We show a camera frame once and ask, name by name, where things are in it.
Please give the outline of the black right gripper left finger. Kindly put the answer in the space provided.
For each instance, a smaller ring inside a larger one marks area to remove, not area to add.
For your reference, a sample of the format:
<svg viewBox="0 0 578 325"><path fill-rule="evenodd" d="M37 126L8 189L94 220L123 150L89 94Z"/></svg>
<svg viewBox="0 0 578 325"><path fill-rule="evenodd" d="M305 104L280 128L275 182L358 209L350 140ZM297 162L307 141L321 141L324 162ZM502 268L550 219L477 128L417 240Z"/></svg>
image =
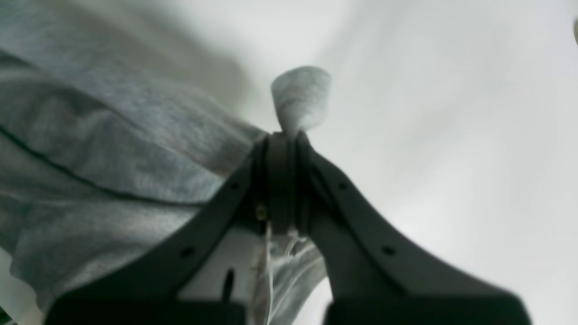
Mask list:
<svg viewBox="0 0 578 325"><path fill-rule="evenodd" d="M292 139L256 142L202 210L136 261L58 298L46 325L266 325L267 240L291 228Z"/></svg>

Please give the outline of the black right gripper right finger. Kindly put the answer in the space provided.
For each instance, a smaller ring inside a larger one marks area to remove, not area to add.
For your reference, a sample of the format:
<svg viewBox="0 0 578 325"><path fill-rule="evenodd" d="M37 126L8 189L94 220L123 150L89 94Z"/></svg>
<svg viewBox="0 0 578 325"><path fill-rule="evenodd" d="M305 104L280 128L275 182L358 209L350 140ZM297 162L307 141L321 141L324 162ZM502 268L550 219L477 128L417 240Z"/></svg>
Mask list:
<svg viewBox="0 0 578 325"><path fill-rule="evenodd" d="M325 325L529 325L511 292L460 271L389 224L351 180L295 140L303 228L324 257Z"/></svg>

